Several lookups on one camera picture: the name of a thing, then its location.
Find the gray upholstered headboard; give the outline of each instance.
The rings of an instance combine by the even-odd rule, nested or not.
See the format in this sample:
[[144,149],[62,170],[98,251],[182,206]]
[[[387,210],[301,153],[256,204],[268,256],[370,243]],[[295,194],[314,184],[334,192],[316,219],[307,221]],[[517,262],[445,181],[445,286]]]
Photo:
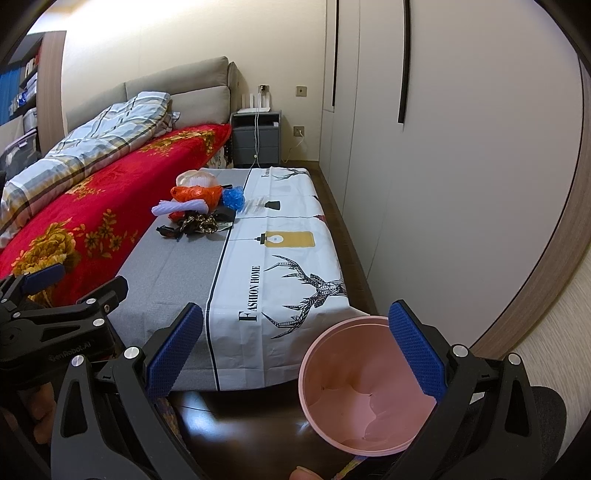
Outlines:
[[224,124],[238,109],[238,69],[227,57],[181,65],[129,80],[66,112],[68,131],[92,120],[114,103],[130,100],[139,92],[167,92],[172,109],[180,112],[177,128]]

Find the white wardrobe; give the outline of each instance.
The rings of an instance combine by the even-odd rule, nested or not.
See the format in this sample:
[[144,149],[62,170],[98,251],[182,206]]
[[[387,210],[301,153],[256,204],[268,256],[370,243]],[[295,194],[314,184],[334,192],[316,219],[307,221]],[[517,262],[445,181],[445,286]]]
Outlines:
[[533,0],[411,0],[411,25],[402,125],[402,0],[328,0],[320,165],[380,314],[404,299],[471,345],[557,225],[581,72]]

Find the yellow lamp print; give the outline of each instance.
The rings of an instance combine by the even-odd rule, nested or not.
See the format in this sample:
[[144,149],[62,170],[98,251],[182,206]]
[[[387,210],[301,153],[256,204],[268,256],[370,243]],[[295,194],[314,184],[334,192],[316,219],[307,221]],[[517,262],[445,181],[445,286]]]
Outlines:
[[264,238],[265,246],[269,248],[306,248],[316,246],[312,232],[266,232],[262,238]]

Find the brown wooden trim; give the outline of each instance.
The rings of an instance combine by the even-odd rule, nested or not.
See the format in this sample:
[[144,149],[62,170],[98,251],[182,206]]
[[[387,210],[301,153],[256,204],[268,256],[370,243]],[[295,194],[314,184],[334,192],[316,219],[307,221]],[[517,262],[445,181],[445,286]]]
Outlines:
[[583,128],[579,159],[564,210],[530,277],[496,322],[472,346],[502,358],[538,323],[568,285],[591,242],[591,77],[581,64]]
[[41,153],[46,155],[65,136],[61,113],[61,65],[65,31],[47,32],[41,45],[37,75],[37,130]]

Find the gray nightstand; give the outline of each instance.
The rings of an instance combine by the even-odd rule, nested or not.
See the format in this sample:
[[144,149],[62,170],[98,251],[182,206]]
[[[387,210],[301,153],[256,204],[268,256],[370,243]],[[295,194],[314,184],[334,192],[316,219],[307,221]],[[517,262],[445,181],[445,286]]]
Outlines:
[[[255,158],[255,113],[233,113],[232,158],[234,166],[250,168]],[[281,164],[281,111],[259,113],[260,133],[258,162],[261,166]]]

